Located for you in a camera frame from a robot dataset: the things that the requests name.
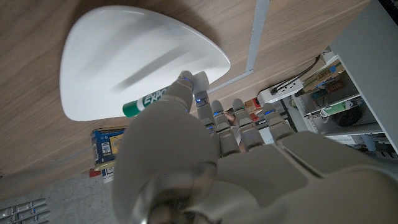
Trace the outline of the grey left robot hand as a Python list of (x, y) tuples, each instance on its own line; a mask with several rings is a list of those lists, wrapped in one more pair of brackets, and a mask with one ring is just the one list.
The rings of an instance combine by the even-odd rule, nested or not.
[(397, 179), (375, 159), (264, 105), (274, 142), (240, 120), (211, 132), (189, 113), (208, 83), (183, 71), (132, 119), (121, 140), (112, 203), (119, 223), (396, 223)]

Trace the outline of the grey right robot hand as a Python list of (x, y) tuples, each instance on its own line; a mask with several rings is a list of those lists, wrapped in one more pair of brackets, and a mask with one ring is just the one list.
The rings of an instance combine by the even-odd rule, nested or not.
[(47, 223), (50, 215), (46, 198), (1, 209), (1, 224)]

